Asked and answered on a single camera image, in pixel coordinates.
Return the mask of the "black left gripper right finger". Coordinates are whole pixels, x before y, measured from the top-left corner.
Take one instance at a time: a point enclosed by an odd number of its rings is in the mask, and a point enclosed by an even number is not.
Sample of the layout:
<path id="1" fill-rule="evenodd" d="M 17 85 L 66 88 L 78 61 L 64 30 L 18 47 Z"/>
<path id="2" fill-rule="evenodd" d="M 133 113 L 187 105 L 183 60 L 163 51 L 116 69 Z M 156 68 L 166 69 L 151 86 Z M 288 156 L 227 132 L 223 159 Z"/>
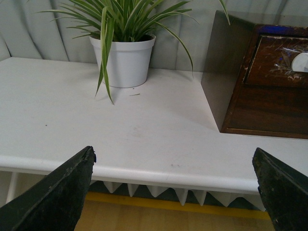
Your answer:
<path id="1" fill-rule="evenodd" d="M 276 231 L 308 229 L 308 178 L 257 148 L 253 167 L 258 191 Z"/>

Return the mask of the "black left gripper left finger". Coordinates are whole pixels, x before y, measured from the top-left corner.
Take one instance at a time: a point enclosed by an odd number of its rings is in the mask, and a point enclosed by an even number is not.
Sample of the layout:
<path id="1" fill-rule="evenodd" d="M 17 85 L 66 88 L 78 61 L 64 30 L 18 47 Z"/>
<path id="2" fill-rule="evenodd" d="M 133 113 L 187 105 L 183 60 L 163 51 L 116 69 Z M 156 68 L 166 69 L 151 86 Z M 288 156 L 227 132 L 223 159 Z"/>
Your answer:
<path id="1" fill-rule="evenodd" d="M 0 209 L 2 231 L 73 231 L 89 190 L 96 155 L 87 146 Z"/>

